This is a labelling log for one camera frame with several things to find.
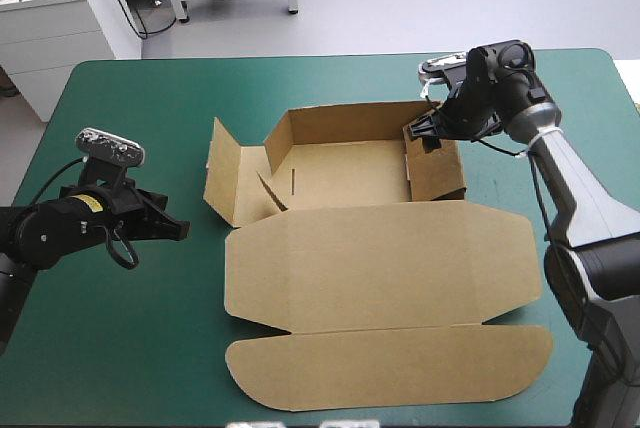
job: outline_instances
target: white cabinet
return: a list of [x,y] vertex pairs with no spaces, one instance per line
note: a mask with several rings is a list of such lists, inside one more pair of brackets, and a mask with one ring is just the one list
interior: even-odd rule
[[139,59],[141,49],[117,0],[0,0],[0,66],[43,121],[78,63]]

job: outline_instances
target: open cardboard box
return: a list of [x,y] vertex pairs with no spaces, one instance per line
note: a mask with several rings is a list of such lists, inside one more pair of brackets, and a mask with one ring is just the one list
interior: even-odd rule
[[285,209],[461,199],[455,142],[405,146],[403,128],[423,113],[418,101],[289,110],[263,146],[240,146],[216,119],[204,199],[234,227]]
[[423,111],[289,110],[264,146],[249,147],[215,121],[205,200],[242,227],[227,238],[225,308],[291,333],[227,350],[258,402],[496,400],[546,365],[546,329],[482,324],[540,296],[530,223],[461,200],[455,142],[429,151],[403,134]]

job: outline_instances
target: drawer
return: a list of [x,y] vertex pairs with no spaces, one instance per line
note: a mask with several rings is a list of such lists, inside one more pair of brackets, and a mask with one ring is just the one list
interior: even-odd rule
[[86,1],[0,12],[0,45],[99,29]]
[[113,52],[101,31],[0,45],[0,66],[9,75],[110,59]]
[[29,102],[42,121],[49,121],[60,95],[69,80],[73,66],[11,75],[11,81]]

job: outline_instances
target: cardboard flap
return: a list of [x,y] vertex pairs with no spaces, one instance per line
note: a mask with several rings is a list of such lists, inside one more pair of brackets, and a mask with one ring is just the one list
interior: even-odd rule
[[227,312],[293,333],[480,323],[541,293],[529,221],[464,201],[290,210],[226,253]]
[[239,341],[226,361],[247,395],[279,410],[422,405],[519,393],[552,344],[539,326],[373,330]]
[[280,213],[275,194],[261,180],[268,174],[264,147],[240,146],[216,118],[204,200],[236,228]]
[[406,127],[404,139],[411,199],[464,199],[466,184],[457,142],[440,140],[440,148],[427,149],[424,140],[411,139]]
[[218,118],[213,121],[204,200],[230,225],[234,225],[240,153],[242,147]]
[[291,146],[401,140],[402,127],[424,114],[424,101],[351,103],[289,110],[265,140],[275,173]]

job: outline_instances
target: power cord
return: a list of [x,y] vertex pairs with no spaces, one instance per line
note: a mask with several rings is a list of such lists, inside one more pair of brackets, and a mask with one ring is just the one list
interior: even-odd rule
[[125,19],[127,20],[127,23],[129,24],[129,26],[131,27],[131,30],[133,30],[133,32],[135,33],[135,35],[140,38],[141,40],[146,40],[149,38],[150,35],[156,35],[158,33],[162,33],[164,31],[167,31],[169,28],[171,28],[175,23],[176,23],[176,18],[173,18],[173,21],[171,23],[169,23],[169,25],[167,25],[166,27],[162,28],[161,30],[157,30],[157,31],[147,31],[146,28],[143,28],[144,31],[140,32],[138,31],[138,28],[136,28],[136,26],[134,25],[133,21],[131,21],[131,19],[129,18],[129,15],[127,14],[127,10],[125,9],[124,5],[122,4],[121,0],[116,0],[118,2],[118,6],[120,6],[120,10],[122,11],[122,14],[124,15]]

